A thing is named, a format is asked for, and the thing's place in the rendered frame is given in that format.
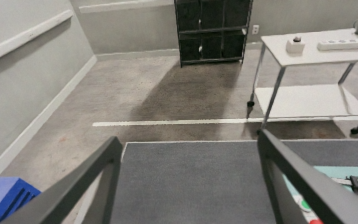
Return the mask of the white control box with red and green buttons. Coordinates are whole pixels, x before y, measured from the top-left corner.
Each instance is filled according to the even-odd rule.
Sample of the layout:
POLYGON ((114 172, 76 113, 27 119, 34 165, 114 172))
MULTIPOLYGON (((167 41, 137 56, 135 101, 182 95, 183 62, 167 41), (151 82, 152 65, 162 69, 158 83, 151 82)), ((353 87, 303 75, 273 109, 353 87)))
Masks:
POLYGON ((321 224, 319 222, 319 220, 317 219, 317 217, 310 210, 310 208, 305 204, 305 202, 302 200, 302 198, 298 195, 298 193, 295 191, 295 189, 289 183, 289 181, 288 180, 285 180, 285 181, 287 183, 287 186, 288 186, 291 194, 293 195, 294 199, 296 200, 296 202, 299 205, 299 207, 302 210, 302 212, 304 212, 304 214, 305 214, 306 218, 308 219, 309 223, 310 224, 321 224))

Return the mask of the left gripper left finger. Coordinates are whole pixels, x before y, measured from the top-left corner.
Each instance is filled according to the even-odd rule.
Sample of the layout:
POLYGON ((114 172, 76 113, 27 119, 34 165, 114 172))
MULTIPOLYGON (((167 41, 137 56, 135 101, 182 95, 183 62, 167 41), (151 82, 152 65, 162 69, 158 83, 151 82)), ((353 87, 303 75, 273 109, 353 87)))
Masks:
POLYGON ((0 224, 62 224, 103 169, 81 224, 110 224, 122 150, 118 137, 111 136, 74 170, 0 224))

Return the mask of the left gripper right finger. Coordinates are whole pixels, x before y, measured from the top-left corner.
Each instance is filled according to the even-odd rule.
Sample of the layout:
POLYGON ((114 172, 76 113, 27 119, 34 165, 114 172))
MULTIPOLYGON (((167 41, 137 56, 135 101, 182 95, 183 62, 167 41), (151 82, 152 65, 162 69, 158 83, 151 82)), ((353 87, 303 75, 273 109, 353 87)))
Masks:
POLYGON ((260 130, 257 147, 276 224, 310 224, 284 176, 321 224, 358 224, 358 195, 308 164, 266 129, 260 130))

